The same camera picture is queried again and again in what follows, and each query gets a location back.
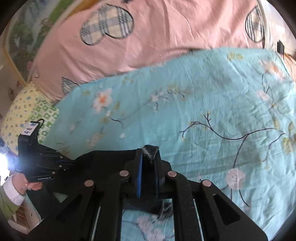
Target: green sleeve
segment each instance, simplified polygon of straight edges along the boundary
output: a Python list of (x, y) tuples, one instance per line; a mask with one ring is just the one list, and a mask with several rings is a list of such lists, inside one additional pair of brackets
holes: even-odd
[(15, 205), (6, 195), (3, 186), (0, 187), (0, 209), (4, 214), (4, 217), (8, 220), (15, 214), (19, 206)]

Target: plaid patch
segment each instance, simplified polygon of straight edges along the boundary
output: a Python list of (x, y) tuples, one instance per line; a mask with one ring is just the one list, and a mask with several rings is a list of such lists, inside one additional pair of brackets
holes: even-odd
[(253, 10), (248, 14), (245, 28), (249, 38), (253, 42), (258, 43), (264, 39), (264, 26), (258, 6), (253, 8)]
[(84, 22), (80, 29), (80, 36), (87, 45), (98, 44), (105, 35), (123, 39), (133, 31), (132, 15), (125, 9), (105, 4)]
[(76, 83), (62, 77), (62, 91), (64, 95), (69, 94), (76, 86), (77, 86)]

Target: sleeve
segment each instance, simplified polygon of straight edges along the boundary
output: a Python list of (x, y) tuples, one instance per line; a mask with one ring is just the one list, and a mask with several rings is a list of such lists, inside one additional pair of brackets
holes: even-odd
[(0, 187), (0, 209), (8, 220), (23, 203), (25, 195), (21, 195), (12, 183), (12, 176)]

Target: white cuff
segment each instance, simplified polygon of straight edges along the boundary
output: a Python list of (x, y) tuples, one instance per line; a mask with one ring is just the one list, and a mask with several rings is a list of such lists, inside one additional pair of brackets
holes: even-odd
[(3, 184), (3, 189), (7, 195), (7, 197), (15, 204), (20, 206), (24, 199), (25, 195), (21, 195), (14, 187), (12, 183), (12, 176), (10, 176), (6, 182)]

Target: person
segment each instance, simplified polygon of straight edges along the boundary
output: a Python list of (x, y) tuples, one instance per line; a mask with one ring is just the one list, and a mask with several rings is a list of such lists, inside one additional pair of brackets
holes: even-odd
[(0, 187), (0, 209), (8, 220), (15, 214), (26, 197), (26, 191), (37, 191), (42, 188), (42, 183), (29, 183), (25, 175), (15, 172)]

